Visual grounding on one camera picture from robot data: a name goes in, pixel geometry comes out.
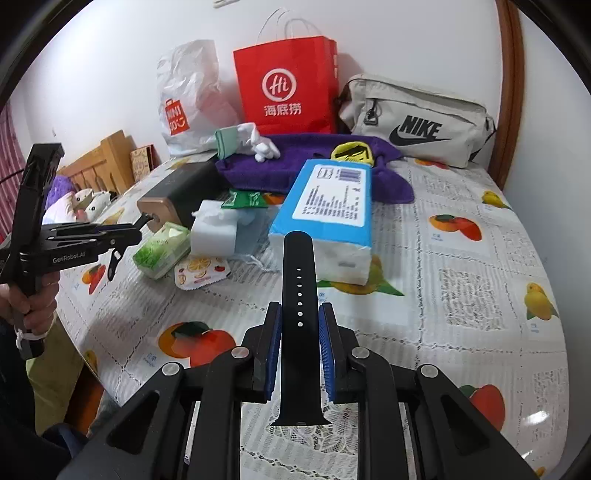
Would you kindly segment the person's left hand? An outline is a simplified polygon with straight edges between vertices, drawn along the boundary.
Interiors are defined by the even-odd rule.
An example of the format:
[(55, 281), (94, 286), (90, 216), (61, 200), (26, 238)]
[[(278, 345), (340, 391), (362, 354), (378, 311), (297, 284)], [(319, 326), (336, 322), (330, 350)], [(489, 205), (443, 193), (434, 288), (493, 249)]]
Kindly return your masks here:
[(1, 318), (14, 323), (16, 313), (23, 315), (24, 326), (34, 335), (46, 334), (53, 323), (60, 273), (52, 272), (41, 278), (41, 289), (27, 297), (16, 286), (1, 285)]

